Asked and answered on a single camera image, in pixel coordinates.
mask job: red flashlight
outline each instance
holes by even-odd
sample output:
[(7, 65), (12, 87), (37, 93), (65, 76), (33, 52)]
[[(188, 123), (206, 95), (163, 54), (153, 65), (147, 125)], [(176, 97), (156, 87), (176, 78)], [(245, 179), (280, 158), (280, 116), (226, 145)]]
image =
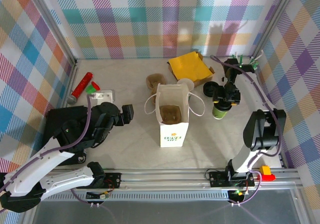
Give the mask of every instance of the red flashlight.
[(84, 89), (87, 87), (87, 85), (90, 83), (90, 81), (93, 78), (93, 74), (88, 72), (85, 74), (85, 76), (83, 77), (83, 79), (80, 81), (80, 83), (78, 84), (78, 86), (74, 89), (74, 91), (72, 92), (72, 94), (68, 97), (68, 99), (66, 100), (68, 104), (73, 105), (76, 103), (77, 99), (80, 97), (80, 95), (82, 94), (82, 92), (84, 91)]

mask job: plaid wall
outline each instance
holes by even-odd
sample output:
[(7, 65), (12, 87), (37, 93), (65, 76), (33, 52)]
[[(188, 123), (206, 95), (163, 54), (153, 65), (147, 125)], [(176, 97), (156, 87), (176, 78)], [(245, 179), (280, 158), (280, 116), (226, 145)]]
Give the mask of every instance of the plaid wall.
[[(0, 0), (0, 172), (40, 148), (45, 114), (61, 104), (71, 65), (32, 0)], [(5, 212), (0, 224), (16, 223)]]
[(283, 150), (320, 223), (320, 0), (291, 0), (264, 53), (264, 91), (287, 113)]
[(279, 0), (45, 0), (76, 57), (250, 55)]

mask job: printed logo on bag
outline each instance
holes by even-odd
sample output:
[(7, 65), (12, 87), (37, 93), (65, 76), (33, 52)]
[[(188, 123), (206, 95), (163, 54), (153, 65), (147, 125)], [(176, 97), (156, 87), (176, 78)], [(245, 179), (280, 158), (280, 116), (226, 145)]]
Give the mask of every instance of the printed logo on bag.
[(167, 141), (177, 141), (178, 139), (182, 138), (182, 137), (176, 137), (176, 133), (171, 133), (171, 137), (164, 137), (164, 139), (166, 139)]

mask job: white paper bag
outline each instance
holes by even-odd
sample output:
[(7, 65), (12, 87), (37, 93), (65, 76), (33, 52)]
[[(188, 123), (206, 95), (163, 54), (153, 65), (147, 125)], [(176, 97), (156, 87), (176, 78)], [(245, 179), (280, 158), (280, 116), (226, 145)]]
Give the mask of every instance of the white paper bag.
[[(182, 147), (188, 126), (189, 126), (189, 88), (188, 86), (183, 83), (180, 85), (176, 84), (166, 84), (161, 85), (159, 84), (157, 87), (156, 94), (152, 95), (150, 98), (156, 95), (155, 98), (155, 110), (147, 113), (146, 109), (144, 109), (145, 113), (151, 114), (155, 112), (156, 119), (159, 122), (160, 125), (160, 147)], [(160, 114), (160, 107), (165, 105), (175, 105), (180, 108), (181, 112), (181, 122), (178, 124), (164, 124), (162, 121), (162, 117)], [(196, 114), (197, 116), (202, 116), (205, 112), (205, 109), (203, 109), (202, 114)]]

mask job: paper bag handle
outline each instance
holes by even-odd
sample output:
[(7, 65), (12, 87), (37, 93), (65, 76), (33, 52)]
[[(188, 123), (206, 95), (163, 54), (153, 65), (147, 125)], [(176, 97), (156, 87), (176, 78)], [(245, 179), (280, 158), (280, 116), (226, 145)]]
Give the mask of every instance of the paper bag handle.
[[(146, 100), (146, 102), (144, 103), (144, 108), (146, 108), (146, 104), (148, 103), (148, 101), (153, 97), (153, 96), (156, 96), (157, 94), (155, 93), (154, 95), (151, 95), (147, 100)], [(147, 111), (146, 111), (146, 109), (144, 109), (144, 112), (146, 113), (146, 114), (151, 114), (151, 113), (153, 113), (153, 112), (155, 112), (155, 110), (156, 109), (154, 109), (152, 112), (150, 112), (150, 113), (147, 113)]]
[(203, 116), (203, 114), (205, 114), (205, 110), (206, 110), (206, 109), (205, 109), (205, 108), (206, 108), (205, 102), (202, 100), (202, 98), (200, 98), (199, 96), (195, 95), (194, 93), (191, 93), (191, 92), (190, 92), (189, 94), (191, 94), (191, 95), (197, 97), (198, 99), (200, 99), (201, 102), (202, 102), (202, 104), (203, 104), (203, 108), (204, 108), (202, 114), (195, 113), (195, 112), (190, 108), (190, 106), (189, 106), (190, 111), (193, 112), (193, 114), (195, 114), (195, 115), (197, 115), (197, 116), (199, 116), (199, 117)]

